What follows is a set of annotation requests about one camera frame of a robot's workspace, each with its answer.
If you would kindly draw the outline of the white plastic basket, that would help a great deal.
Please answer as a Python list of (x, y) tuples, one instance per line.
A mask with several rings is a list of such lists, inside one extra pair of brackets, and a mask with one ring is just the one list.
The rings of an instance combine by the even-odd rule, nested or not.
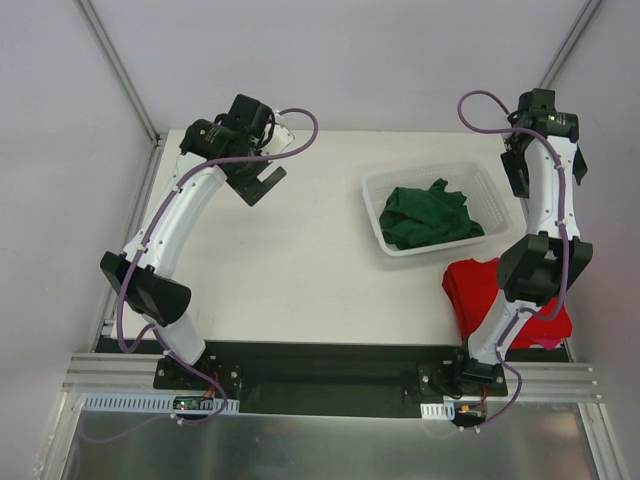
[(473, 161), (370, 173), (361, 187), (374, 236), (392, 257), (488, 242), (512, 227), (495, 183)]

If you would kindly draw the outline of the green t shirt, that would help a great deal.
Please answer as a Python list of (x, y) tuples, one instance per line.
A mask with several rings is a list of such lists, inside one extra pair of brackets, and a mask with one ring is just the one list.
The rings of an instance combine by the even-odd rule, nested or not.
[(439, 178), (428, 189), (394, 188), (379, 216), (384, 241), (403, 251), (484, 236), (469, 214), (467, 196), (447, 187)]

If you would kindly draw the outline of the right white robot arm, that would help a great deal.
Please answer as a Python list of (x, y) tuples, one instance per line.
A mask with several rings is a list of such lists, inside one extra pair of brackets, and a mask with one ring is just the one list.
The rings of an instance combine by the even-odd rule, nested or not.
[(505, 112), (501, 161), (521, 200), (524, 236), (499, 258), (498, 293), (480, 326), (464, 341), (449, 373), (463, 395), (496, 382), (506, 352), (533, 318), (549, 322), (593, 258), (577, 226), (573, 188), (588, 167), (579, 147), (579, 119), (557, 110), (552, 90), (534, 88)]

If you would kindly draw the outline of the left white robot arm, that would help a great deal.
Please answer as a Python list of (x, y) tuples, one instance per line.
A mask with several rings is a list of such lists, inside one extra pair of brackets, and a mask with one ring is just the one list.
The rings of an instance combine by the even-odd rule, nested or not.
[(187, 312), (191, 291), (173, 278), (177, 261), (222, 186), (229, 185), (253, 206), (285, 177), (283, 168), (259, 177), (269, 165), (268, 155), (282, 152), (292, 141), (280, 118), (267, 105), (239, 94), (228, 112), (191, 124), (158, 204), (121, 253), (106, 252), (100, 261), (127, 307), (152, 325), (166, 349), (181, 359), (177, 377), (192, 389), (210, 381), (212, 366), (201, 358), (205, 342)]

